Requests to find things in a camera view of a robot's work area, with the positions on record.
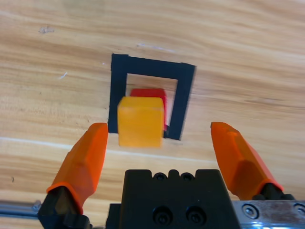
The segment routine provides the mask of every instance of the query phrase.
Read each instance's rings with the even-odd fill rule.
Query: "screw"
[[[165,180],[167,177],[164,173],[156,173],[153,178],[157,180]]]
[[[39,211],[40,207],[41,207],[41,202],[40,202],[40,200],[36,200],[35,203],[34,203],[33,206],[32,206],[33,210],[34,210],[34,211]]]
[[[157,216],[157,221],[161,225],[166,225],[168,222],[169,216],[165,212],[161,212]]]
[[[243,212],[250,219],[258,218],[258,210],[251,204],[243,205]]]
[[[197,206],[189,207],[186,212],[186,218],[193,225],[201,226],[205,223],[205,213]]]
[[[182,173],[181,176],[183,177],[183,180],[185,180],[185,181],[194,180],[193,175],[190,173]]]
[[[303,204],[295,204],[295,210],[303,217],[305,217],[305,206]]]
[[[152,218],[159,226],[167,226],[173,219],[173,214],[168,207],[161,206],[153,210]]]

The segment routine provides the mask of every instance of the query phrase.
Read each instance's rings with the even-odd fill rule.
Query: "wooden table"
[[[107,122],[112,53],[197,71],[182,141],[122,148],[110,134],[98,190],[84,205],[95,226],[121,201],[127,169],[218,168],[211,121],[238,129],[285,192],[305,199],[304,18],[300,0],[1,0],[0,199],[43,200],[71,146]],[[128,79],[129,88],[174,95],[173,81]],[[0,218],[0,228],[41,226]]]

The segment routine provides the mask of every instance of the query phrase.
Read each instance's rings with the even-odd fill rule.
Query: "black tape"
[[[118,105],[126,93],[128,73],[178,80],[171,122],[164,132],[164,137],[180,140],[195,66],[187,63],[175,63],[112,54],[108,117],[109,133],[118,133]]]

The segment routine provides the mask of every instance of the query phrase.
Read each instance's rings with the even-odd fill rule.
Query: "wooden block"
[[[132,89],[130,96],[136,97],[157,97],[161,98],[163,101],[164,108],[164,130],[166,130],[166,93],[162,88],[135,88]]]
[[[123,97],[118,106],[120,146],[161,147],[163,120],[161,98]]]

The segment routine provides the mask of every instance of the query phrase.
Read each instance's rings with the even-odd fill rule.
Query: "yellow cube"
[[[120,146],[161,147],[163,119],[161,98],[123,97],[118,106]]]

